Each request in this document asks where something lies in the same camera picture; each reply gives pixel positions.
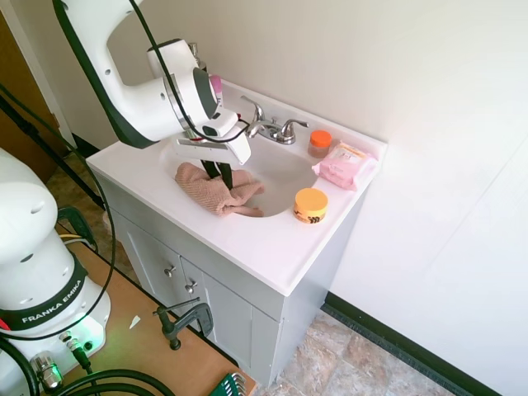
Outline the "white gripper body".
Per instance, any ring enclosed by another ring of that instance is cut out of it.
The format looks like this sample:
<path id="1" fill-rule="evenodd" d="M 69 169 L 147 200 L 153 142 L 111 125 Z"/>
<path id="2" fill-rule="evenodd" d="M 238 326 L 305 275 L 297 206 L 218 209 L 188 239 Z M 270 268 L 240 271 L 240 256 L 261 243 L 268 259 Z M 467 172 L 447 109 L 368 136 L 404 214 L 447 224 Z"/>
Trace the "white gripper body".
<path id="1" fill-rule="evenodd" d="M 182 157 L 243 165 L 251 156 L 249 142 L 244 133 L 228 143 L 220 143 L 220 140 L 232 138 L 238 133 L 239 130 L 232 130 L 226 136 L 209 139 L 190 139 L 180 133 L 171 137 L 171 145 L 174 152 Z"/>

